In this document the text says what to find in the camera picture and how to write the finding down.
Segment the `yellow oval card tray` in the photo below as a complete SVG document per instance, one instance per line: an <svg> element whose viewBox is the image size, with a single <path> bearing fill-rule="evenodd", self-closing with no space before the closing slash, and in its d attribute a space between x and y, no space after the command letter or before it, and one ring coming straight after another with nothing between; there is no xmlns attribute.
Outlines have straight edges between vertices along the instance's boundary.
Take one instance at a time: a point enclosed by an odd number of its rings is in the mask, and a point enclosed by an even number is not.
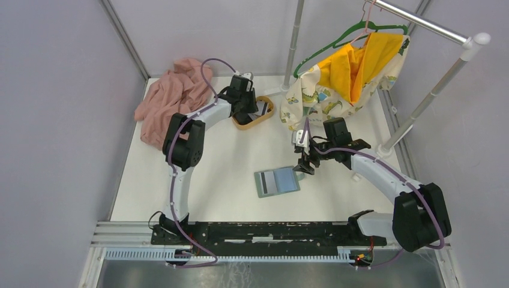
<svg viewBox="0 0 509 288"><path fill-rule="evenodd" d="M276 110L276 107L270 98L268 98L267 96L258 96L258 97L256 97L256 102L257 101L266 101L267 103L269 103L270 104L270 112L265 114L264 116L259 116L257 120L255 120L247 125L239 125L239 123L237 123L237 121L235 119L235 115L234 115L232 117L232 122L234 123L234 126L236 126L237 129L239 129L239 130L251 129L256 125L259 125L261 122L264 122L267 119L270 119L270 117L273 116L273 114Z"/></svg>

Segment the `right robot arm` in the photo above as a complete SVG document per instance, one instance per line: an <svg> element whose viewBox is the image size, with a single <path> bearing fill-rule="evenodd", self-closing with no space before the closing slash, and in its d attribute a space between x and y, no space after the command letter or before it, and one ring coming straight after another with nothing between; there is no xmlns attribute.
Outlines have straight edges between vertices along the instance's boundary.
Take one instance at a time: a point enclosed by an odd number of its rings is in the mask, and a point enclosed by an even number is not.
<svg viewBox="0 0 509 288"><path fill-rule="evenodd" d="M365 140L354 140L343 118L325 121L324 129L324 137L312 136L309 127L293 132L294 151L300 155L294 171L314 175L321 162L334 160L368 180L393 204L389 214L365 210L349 217L346 235L351 243L361 245L378 236L395 240L408 252L445 247L451 223L438 185L397 171Z"/></svg>

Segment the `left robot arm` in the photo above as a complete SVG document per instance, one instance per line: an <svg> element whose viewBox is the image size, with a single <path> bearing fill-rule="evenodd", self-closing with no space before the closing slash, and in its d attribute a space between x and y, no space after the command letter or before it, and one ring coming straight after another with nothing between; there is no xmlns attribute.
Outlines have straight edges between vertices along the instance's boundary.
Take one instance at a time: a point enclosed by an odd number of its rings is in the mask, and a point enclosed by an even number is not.
<svg viewBox="0 0 509 288"><path fill-rule="evenodd" d="M162 148L170 166L169 197L159 225L173 244L182 244L188 238L190 181L194 167L203 156L207 129L224 119L257 111L253 75L249 72L235 73L230 85L203 108L172 115Z"/></svg>

